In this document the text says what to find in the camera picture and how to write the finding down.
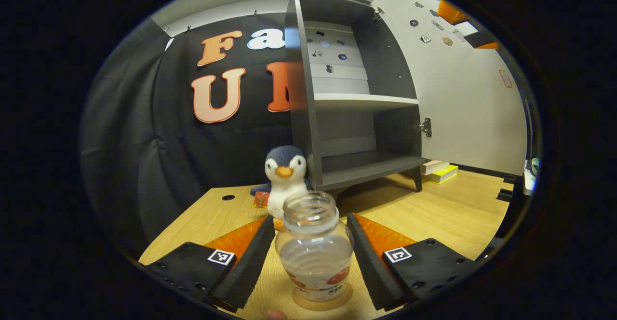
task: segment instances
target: penguin flipper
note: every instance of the penguin flipper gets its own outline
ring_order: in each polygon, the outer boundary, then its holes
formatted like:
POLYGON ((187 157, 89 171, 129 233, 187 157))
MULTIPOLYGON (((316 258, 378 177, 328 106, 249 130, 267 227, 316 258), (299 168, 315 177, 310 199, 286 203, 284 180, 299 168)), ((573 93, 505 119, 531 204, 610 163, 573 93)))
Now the penguin flipper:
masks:
POLYGON ((267 182, 266 184, 263 184, 263 185, 259 185, 259 186, 252 187, 252 188, 251 188, 251 192, 250 192, 250 194, 251 194, 251 196, 255 196, 255 194, 256 194, 258 191, 261 191, 261 192, 270 192, 271 190, 272 190, 272 183, 271 183, 271 182, 267 182))
POLYGON ((309 178, 304 177, 304 184, 306 184, 308 191, 313 191, 313 186, 311 186, 309 178))

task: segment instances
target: cabinet door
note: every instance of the cabinet door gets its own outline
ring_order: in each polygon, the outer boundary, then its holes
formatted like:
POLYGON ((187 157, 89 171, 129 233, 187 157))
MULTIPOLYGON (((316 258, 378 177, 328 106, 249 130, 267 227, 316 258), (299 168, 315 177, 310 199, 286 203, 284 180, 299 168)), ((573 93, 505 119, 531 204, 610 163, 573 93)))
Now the cabinet door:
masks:
POLYGON ((527 131, 521 96, 496 50, 474 49, 434 16, 439 0, 375 0, 414 80, 422 157, 521 175, 527 131))

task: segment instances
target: penguin beak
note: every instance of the penguin beak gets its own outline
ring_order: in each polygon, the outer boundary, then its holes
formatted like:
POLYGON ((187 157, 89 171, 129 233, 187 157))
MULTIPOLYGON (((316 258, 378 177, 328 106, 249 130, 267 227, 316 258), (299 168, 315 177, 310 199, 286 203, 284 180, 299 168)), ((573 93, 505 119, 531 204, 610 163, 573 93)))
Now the penguin beak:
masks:
POLYGON ((289 167, 280 166, 276 168, 275 173, 281 178, 289 178, 294 173, 294 171, 289 167))

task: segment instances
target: cabinet leg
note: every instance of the cabinet leg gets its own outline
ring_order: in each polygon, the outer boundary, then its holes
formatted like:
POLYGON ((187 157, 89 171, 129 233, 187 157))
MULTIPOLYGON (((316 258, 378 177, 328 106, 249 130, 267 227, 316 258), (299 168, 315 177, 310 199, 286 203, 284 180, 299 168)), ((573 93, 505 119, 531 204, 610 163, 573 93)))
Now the cabinet leg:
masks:
POLYGON ((422 175, 420 174, 420 167, 416 167, 412 170, 412 175, 414 175, 414 183, 416 184, 416 191, 422 191, 422 175))

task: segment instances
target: black fabric curtain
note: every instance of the black fabric curtain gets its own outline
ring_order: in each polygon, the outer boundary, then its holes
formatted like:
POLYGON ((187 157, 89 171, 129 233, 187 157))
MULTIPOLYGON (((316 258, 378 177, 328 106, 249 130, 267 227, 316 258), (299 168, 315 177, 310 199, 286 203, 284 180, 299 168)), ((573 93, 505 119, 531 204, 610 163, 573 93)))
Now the black fabric curtain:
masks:
POLYGON ((284 13, 235 17, 170 37, 145 20, 111 53, 90 89, 81 121, 81 168, 104 228, 133 258, 213 187, 261 184, 264 157, 292 144, 289 112, 272 113, 269 63, 285 49, 251 50, 251 34, 284 28, 284 13), (240 30, 226 57, 202 67, 204 39, 240 30), (225 70, 244 68, 240 108, 229 120, 194 116, 191 82, 214 75, 212 105, 227 100, 225 70))

